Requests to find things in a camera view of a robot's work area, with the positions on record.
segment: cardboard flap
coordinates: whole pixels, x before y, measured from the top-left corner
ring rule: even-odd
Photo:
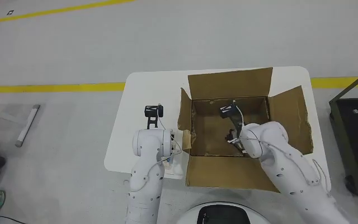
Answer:
[[[191,100],[183,88],[181,88],[180,113],[178,129],[183,131],[182,149],[191,149]]]
[[[193,100],[267,96],[272,68],[188,76]]]
[[[278,192],[259,160],[252,158],[190,156],[186,185]]]
[[[289,136],[289,144],[302,154],[313,152],[311,127],[302,87],[298,86],[268,98],[271,120],[280,122]]]

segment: floor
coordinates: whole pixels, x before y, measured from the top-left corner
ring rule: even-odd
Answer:
[[[342,162],[328,120],[327,102],[339,90],[314,90],[332,179],[332,194],[358,221],[358,199],[342,182]],[[40,103],[24,145],[14,142],[21,127],[0,120],[0,153],[8,159],[0,187],[7,192],[1,215],[27,223],[124,223],[128,174],[103,165],[121,92],[2,94],[0,109],[26,117]],[[272,223],[303,223],[276,193],[259,190],[189,188],[165,179],[158,223],[173,223],[191,206],[226,200],[248,205]]]
[[[21,1],[0,0],[0,17],[14,7],[22,14],[93,2]],[[125,82],[139,71],[267,66],[303,66],[311,77],[357,76],[354,1],[208,2],[137,0],[0,22],[1,85]],[[328,101],[340,91],[313,90],[332,194],[358,223],[358,199],[343,184],[328,118]],[[103,164],[121,95],[0,94],[0,111],[23,118],[41,104],[21,148],[14,146],[21,127],[0,120],[0,155],[7,157],[0,173],[0,188],[7,192],[0,215],[40,224],[124,223],[129,176]],[[274,224],[303,223],[276,193],[190,188],[183,180],[165,179],[162,195],[159,224],[175,223],[190,207],[212,200],[245,204]]]

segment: white table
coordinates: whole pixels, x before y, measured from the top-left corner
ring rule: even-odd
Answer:
[[[181,144],[182,133],[177,130],[181,99],[180,88],[184,88],[190,94],[188,75],[248,69],[254,68],[132,73],[127,78],[118,108],[107,148],[105,167],[110,171],[131,172],[131,168],[139,159],[133,154],[132,137],[136,130],[147,126],[147,118],[144,116],[144,107],[146,105],[162,104],[164,106],[162,122],[166,128],[177,131],[176,140]],[[305,155],[305,157],[309,159],[313,167],[315,166],[312,159],[314,158],[318,161],[327,176],[328,189],[330,190],[331,180],[308,71],[303,67],[274,67],[269,96],[275,96],[300,85],[306,102],[313,141],[313,153]],[[166,170],[164,177],[184,178],[188,159],[189,156],[186,153],[175,156],[172,169]]]

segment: open cardboard box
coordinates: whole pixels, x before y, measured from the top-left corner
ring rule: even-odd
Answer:
[[[313,151],[311,129],[301,86],[269,96],[272,68],[188,76],[191,99],[181,89],[178,129],[189,153],[187,186],[262,189],[277,192],[258,159],[243,157],[226,142],[234,125],[219,108],[233,99],[244,123],[280,122],[289,144],[301,153]]]

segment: yellow floor line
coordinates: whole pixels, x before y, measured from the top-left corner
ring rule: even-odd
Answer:
[[[70,7],[66,7],[66,8],[58,8],[58,9],[55,9],[55,10],[46,10],[46,11],[41,11],[41,12],[33,12],[33,13],[28,13],[28,14],[18,15],[18,16],[7,16],[7,17],[4,17],[4,18],[0,18],[0,22],[11,21],[11,20],[19,20],[19,19],[22,19],[22,18],[31,18],[31,17],[36,17],[36,16],[45,16],[45,15],[61,13],[61,12],[85,10],[87,8],[110,6],[112,4],[122,4],[122,3],[133,2],[133,1],[135,1],[135,0],[108,0],[108,1],[104,1],[104,2],[83,4],[81,6],[70,6]]]
[[[346,88],[358,77],[311,78],[312,88]]]
[[[312,88],[346,88],[358,77],[311,78]],[[125,82],[39,85],[39,86],[0,86],[0,93],[13,92],[108,92],[123,91]]]
[[[106,92],[123,91],[124,82],[77,84],[77,85],[42,85],[42,86],[0,86],[0,93],[12,92]]]

